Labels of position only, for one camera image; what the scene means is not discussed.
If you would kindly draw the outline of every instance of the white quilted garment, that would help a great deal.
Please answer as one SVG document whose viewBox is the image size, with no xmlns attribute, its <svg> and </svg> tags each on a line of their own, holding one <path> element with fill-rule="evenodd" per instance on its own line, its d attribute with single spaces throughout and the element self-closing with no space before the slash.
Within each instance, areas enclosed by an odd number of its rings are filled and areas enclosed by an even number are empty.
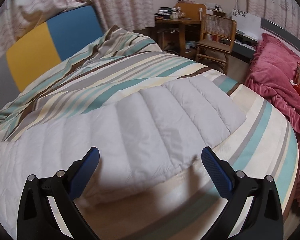
<svg viewBox="0 0 300 240">
<path fill-rule="evenodd" d="M 16 239 L 27 176 L 67 170 L 91 146 L 99 148 L 101 160 L 81 197 L 86 205 L 136 194 L 171 178 L 245 118 L 223 91 L 199 75 L 34 126 L 16 142 L 0 143 L 0 222 Z"/>
</svg>

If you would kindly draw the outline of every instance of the patterned curtain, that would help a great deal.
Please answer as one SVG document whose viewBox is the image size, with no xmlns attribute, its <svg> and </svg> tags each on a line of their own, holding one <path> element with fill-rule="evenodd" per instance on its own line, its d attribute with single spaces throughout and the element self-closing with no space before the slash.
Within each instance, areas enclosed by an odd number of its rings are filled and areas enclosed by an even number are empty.
<svg viewBox="0 0 300 240">
<path fill-rule="evenodd" d="M 22 36 L 60 12 L 94 5 L 104 30 L 154 26 L 152 0 L 6 0 L 0 8 L 0 57 Z"/>
<path fill-rule="evenodd" d="M 300 39 L 300 7 L 295 0 L 248 0 L 248 12 L 263 17 Z"/>
</svg>

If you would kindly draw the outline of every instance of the chair seat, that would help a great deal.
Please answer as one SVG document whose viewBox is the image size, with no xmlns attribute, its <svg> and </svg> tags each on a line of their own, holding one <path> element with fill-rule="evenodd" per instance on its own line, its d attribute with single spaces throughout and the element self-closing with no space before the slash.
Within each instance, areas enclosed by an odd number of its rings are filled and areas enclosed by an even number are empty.
<svg viewBox="0 0 300 240">
<path fill-rule="evenodd" d="M 231 49 L 229 45 L 223 44 L 217 41 L 211 40 L 202 40 L 197 43 L 198 46 L 204 46 L 211 49 L 222 50 L 228 53 L 231 53 Z"/>
</svg>

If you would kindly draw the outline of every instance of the striped duvet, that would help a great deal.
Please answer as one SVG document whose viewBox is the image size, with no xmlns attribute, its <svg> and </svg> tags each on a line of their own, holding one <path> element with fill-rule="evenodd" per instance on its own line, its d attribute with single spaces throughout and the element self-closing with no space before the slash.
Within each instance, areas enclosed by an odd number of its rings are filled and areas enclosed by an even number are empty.
<svg viewBox="0 0 300 240">
<path fill-rule="evenodd" d="M 251 177 L 272 174 L 284 210 L 298 168 L 296 138 L 284 116 L 220 72 L 163 53 L 149 37 L 116 26 L 6 105 L 0 111 L 0 141 L 15 141 L 34 125 L 87 113 L 140 89 L 198 74 L 227 93 L 247 117 L 214 148 L 215 153 Z M 224 205 L 201 162 L 196 161 L 190 169 L 142 194 L 95 208 L 78 207 L 102 239 L 200 239 Z M 241 217 L 236 232 L 243 221 Z"/>
</svg>

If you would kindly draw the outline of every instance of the metal bolt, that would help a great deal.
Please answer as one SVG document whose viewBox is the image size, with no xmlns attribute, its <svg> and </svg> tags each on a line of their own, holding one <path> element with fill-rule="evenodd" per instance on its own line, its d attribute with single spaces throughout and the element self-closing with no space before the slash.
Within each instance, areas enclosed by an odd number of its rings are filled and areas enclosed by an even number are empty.
<svg viewBox="0 0 300 240">
<path fill-rule="evenodd" d="M 28 180 L 29 180 L 29 181 L 33 181 L 34 178 L 35 178 L 35 176 L 34 176 L 33 174 L 31 174 L 31 175 L 28 176 Z"/>
<path fill-rule="evenodd" d="M 237 171 L 236 174 L 239 178 L 243 178 L 246 175 L 243 171 Z"/>
<path fill-rule="evenodd" d="M 57 177 L 62 178 L 66 174 L 65 171 L 61 170 L 57 172 Z"/>
<path fill-rule="evenodd" d="M 271 175 L 267 175 L 266 176 L 267 181 L 272 182 L 273 181 L 273 177 Z"/>
</svg>

